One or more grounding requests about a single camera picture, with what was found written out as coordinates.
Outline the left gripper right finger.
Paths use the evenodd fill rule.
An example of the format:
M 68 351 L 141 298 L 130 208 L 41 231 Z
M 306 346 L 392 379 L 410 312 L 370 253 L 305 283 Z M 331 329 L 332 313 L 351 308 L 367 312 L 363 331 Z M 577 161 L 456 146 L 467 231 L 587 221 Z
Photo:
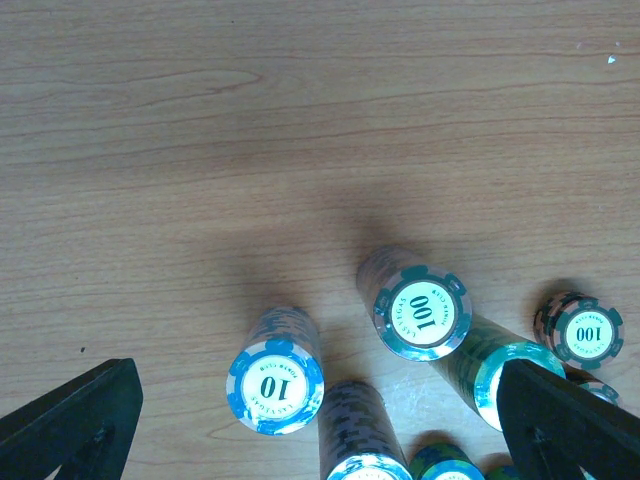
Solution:
M 639 477 L 639 418 L 529 360 L 504 364 L 497 410 L 522 479 Z

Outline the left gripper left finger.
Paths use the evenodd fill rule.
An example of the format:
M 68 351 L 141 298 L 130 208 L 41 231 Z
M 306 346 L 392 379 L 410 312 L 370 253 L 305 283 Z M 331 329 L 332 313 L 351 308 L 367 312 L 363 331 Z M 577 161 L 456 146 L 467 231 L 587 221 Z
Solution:
M 119 479 L 143 404 L 133 359 L 110 359 L 1 419 L 3 479 Z

